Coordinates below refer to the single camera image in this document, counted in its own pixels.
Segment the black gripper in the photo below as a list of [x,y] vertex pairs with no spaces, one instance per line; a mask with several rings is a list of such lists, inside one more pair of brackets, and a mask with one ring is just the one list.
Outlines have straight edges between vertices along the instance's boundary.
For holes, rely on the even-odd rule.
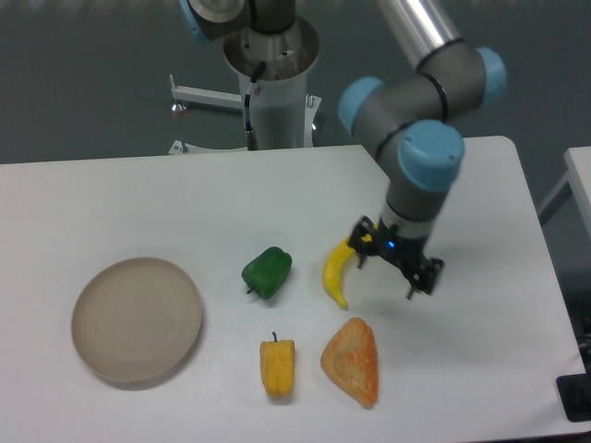
[[398,268],[410,284],[406,299],[416,293],[432,295],[444,269],[440,258],[426,258],[424,247],[429,238],[429,221],[411,221],[399,216],[383,216],[378,227],[362,216],[354,226],[347,245],[357,257],[361,269],[368,257],[380,255]]

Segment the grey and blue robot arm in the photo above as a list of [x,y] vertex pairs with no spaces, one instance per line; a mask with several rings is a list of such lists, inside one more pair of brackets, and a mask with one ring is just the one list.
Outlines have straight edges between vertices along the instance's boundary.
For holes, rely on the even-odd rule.
[[[320,41],[295,3],[183,1],[180,11],[195,40],[223,41],[239,79],[233,105],[243,115],[247,148],[309,145],[307,76]],[[341,308],[352,258],[381,257],[402,272],[412,293],[433,292],[444,263],[424,248],[464,157],[463,138],[449,120],[498,100],[507,83],[501,58],[468,45],[440,3],[382,1],[380,11],[415,74],[397,86],[360,78],[339,100],[342,124],[390,182],[379,218],[362,218],[324,264],[324,289]]]

